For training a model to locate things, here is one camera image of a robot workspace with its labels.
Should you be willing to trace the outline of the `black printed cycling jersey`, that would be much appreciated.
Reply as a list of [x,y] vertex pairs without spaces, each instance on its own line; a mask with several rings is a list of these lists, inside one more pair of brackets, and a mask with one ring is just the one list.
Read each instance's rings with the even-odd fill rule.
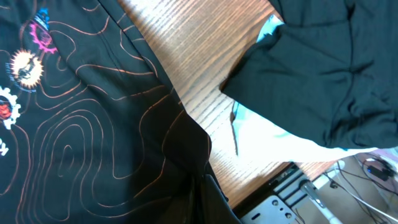
[[1,2],[2,223],[237,223],[117,1]]

